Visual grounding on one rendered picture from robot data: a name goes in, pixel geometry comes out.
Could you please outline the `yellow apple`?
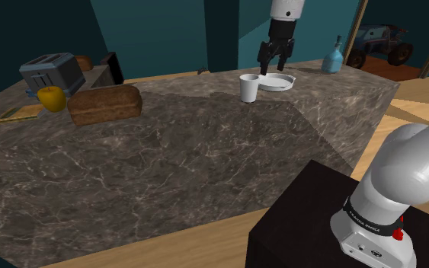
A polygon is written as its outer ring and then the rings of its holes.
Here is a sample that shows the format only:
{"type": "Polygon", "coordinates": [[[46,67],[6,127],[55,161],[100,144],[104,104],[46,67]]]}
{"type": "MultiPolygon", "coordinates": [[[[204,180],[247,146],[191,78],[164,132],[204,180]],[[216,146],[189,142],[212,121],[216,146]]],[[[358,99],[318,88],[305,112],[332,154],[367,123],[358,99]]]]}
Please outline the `yellow apple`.
{"type": "Polygon", "coordinates": [[[37,92],[41,104],[50,112],[57,113],[66,108],[66,96],[61,88],[49,86],[37,92]]]}

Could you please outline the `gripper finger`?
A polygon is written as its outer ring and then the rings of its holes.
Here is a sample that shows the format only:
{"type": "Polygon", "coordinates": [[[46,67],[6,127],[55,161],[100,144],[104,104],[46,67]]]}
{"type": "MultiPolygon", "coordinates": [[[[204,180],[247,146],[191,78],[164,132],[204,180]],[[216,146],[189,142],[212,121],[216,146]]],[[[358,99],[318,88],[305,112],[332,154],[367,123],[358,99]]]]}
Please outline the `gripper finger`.
{"type": "Polygon", "coordinates": [[[295,40],[291,39],[285,44],[281,44],[279,48],[279,62],[277,64],[277,69],[283,71],[286,61],[292,56],[293,46],[295,40]]]}
{"type": "Polygon", "coordinates": [[[261,42],[257,61],[260,64],[260,74],[266,75],[268,65],[272,58],[274,57],[274,49],[272,48],[272,42],[261,42]]]}

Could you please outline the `blue toy monster truck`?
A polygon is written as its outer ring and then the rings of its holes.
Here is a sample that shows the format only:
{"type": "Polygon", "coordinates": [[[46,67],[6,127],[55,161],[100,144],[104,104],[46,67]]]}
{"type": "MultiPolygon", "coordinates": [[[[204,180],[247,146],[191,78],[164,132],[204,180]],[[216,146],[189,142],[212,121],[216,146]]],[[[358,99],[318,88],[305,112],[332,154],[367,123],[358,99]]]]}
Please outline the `blue toy monster truck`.
{"type": "Polygon", "coordinates": [[[387,62],[393,66],[406,63],[414,47],[401,40],[405,33],[407,30],[392,24],[361,24],[346,65],[361,69],[366,62],[366,56],[372,54],[387,56],[387,62]]]}

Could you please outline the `grey toaster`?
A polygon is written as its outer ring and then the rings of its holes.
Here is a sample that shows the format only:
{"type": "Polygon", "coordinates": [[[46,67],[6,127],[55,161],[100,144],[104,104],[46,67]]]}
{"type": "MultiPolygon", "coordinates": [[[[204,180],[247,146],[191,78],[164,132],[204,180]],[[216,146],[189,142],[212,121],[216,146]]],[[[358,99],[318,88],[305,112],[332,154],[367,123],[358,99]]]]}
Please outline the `grey toaster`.
{"type": "Polygon", "coordinates": [[[27,83],[29,97],[37,97],[37,92],[48,86],[57,86],[66,97],[71,97],[85,83],[82,70],[71,53],[40,56],[21,65],[19,72],[27,83]]]}

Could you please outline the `brown bread loaf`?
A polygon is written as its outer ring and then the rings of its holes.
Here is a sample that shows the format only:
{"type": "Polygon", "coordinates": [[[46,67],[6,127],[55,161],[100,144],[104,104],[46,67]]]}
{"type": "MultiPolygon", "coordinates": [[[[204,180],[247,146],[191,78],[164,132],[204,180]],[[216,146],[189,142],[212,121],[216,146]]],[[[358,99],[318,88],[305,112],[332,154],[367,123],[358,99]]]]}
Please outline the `brown bread loaf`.
{"type": "Polygon", "coordinates": [[[140,116],[142,97],[132,85],[95,88],[77,92],[67,108],[76,126],[86,126],[140,116]]]}

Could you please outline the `wooden cutting board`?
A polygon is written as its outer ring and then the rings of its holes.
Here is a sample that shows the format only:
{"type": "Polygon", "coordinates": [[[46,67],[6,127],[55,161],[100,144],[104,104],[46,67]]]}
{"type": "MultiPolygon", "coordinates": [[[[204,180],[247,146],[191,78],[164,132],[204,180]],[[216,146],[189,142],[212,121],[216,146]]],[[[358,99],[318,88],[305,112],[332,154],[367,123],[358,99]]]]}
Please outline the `wooden cutting board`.
{"type": "Polygon", "coordinates": [[[14,107],[0,115],[0,124],[37,120],[42,117],[45,112],[46,108],[42,104],[14,107]]]}

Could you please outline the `small round brown bread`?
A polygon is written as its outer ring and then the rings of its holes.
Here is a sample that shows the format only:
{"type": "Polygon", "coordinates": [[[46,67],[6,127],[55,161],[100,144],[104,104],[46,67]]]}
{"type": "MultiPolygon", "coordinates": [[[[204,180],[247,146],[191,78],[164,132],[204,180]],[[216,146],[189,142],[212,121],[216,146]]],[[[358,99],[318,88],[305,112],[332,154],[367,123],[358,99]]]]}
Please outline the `small round brown bread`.
{"type": "Polygon", "coordinates": [[[89,56],[75,56],[79,68],[83,71],[90,71],[94,68],[94,64],[89,56]]]}

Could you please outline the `black box appliance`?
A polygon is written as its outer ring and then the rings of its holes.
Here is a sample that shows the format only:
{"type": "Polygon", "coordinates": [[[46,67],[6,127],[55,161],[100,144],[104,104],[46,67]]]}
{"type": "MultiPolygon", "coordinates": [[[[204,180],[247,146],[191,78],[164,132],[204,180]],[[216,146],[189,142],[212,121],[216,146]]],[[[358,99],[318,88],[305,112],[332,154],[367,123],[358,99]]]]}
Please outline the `black box appliance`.
{"type": "Polygon", "coordinates": [[[100,65],[96,65],[85,75],[92,88],[105,87],[110,85],[122,85],[124,82],[120,63],[115,52],[109,52],[100,65]]]}

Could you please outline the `blue glass bottle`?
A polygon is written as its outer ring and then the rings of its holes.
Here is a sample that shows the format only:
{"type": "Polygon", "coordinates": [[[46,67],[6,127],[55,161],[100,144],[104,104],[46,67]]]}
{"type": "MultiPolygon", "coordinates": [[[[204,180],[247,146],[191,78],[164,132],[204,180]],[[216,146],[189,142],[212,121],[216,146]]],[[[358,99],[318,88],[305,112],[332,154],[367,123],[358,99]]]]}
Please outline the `blue glass bottle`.
{"type": "Polygon", "coordinates": [[[339,51],[340,46],[342,44],[341,40],[342,36],[338,35],[334,49],[330,53],[328,53],[323,59],[321,70],[324,73],[334,74],[340,71],[344,60],[341,52],[339,51]]]}

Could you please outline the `white cup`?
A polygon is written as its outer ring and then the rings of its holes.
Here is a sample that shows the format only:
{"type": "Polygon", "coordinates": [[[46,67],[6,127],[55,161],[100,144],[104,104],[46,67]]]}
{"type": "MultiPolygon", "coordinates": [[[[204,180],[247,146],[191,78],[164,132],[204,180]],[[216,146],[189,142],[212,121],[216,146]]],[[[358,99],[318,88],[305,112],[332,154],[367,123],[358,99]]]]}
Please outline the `white cup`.
{"type": "Polygon", "coordinates": [[[244,74],[239,77],[240,100],[253,103],[256,100],[260,78],[255,74],[244,74]]]}

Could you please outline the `black robot stand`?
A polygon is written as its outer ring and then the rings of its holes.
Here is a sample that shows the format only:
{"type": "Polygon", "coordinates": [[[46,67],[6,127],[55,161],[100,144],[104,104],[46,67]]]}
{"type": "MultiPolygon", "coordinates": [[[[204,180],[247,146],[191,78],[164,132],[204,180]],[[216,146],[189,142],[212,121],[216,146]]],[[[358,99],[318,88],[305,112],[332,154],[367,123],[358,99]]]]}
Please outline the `black robot stand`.
{"type": "MultiPolygon", "coordinates": [[[[342,252],[330,228],[357,184],[310,161],[250,231],[245,268],[369,268],[342,252]]],[[[429,268],[429,214],[410,208],[404,218],[417,268],[429,268]]]]}

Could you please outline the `wooden door frame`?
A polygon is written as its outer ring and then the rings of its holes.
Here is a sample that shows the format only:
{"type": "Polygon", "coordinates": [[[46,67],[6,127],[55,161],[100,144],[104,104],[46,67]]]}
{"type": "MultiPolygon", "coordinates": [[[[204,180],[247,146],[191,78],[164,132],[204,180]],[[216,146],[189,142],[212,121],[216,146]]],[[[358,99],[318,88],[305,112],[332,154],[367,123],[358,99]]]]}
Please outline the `wooden door frame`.
{"type": "Polygon", "coordinates": [[[402,31],[400,39],[414,46],[406,65],[418,67],[417,76],[429,76],[429,0],[359,0],[344,57],[347,58],[362,24],[391,24],[402,31]]]}

